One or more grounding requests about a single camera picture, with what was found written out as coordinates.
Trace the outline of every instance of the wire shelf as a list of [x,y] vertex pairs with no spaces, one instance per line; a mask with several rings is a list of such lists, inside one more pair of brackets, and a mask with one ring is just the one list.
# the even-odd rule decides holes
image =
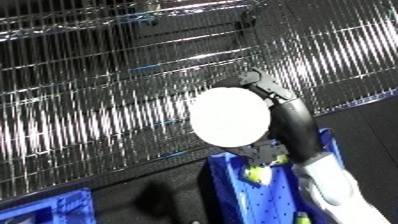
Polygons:
[[0,198],[203,145],[191,100],[252,67],[314,114],[393,93],[397,27],[390,1],[3,0]]

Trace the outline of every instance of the yellow object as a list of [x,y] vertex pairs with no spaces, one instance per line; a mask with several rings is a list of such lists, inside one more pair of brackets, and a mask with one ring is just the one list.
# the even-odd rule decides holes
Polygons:
[[247,166],[244,170],[244,176],[253,183],[269,185],[272,178],[272,171],[269,166]]
[[306,212],[297,212],[295,224],[311,224],[311,219],[308,217]]
[[289,162],[289,157],[287,155],[279,155],[277,158],[278,165],[286,164]]

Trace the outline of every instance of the dark floor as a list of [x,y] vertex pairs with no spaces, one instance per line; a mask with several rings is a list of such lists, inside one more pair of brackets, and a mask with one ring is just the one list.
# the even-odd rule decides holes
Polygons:
[[[317,118],[333,128],[362,193],[398,223],[398,97]],[[98,223],[221,223],[204,160],[94,190]]]

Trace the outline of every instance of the blue plastic bin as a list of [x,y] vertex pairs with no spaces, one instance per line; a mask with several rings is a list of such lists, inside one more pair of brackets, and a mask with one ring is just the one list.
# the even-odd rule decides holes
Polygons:
[[72,191],[0,211],[0,224],[95,224],[91,192]]
[[[321,130],[320,135],[325,150],[335,153],[343,167],[331,131]],[[307,212],[313,223],[328,223],[326,217],[301,200],[291,164],[272,167],[271,184],[264,186],[242,178],[245,160],[239,156],[222,153],[211,156],[208,160],[224,223],[292,224],[297,211]]]

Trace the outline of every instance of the white disc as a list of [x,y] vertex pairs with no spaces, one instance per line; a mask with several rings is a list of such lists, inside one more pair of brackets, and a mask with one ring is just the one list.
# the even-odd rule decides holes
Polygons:
[[191,125],[205,142],[240,147],[259,140],[271,122],[267,104],[242,88],[214,88],[199,95],[190,107]]

